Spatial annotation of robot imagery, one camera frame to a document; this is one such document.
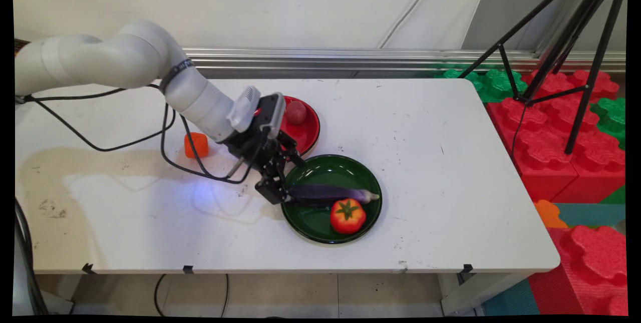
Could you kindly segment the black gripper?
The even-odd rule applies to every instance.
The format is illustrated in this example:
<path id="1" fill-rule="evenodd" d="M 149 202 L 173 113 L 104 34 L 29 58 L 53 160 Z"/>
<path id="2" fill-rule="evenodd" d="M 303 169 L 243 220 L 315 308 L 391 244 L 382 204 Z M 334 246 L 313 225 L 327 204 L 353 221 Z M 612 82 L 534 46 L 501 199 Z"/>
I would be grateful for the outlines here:
<path id="1" fill-rule="evenodd" d="M 223 141 L 223 145 L 238 159 L 230 172 L 236 172 L 246 163 L 261 174 L 254 188 L 263 198 L 272 205 L 290 200 L 285 184 L 285 165 L 288 162 L 295 166 L 304 165 L 296 140 L 282 130 L 271 138 L 266 129 L 249 129 L 244 133 L 233 133 Z"/>

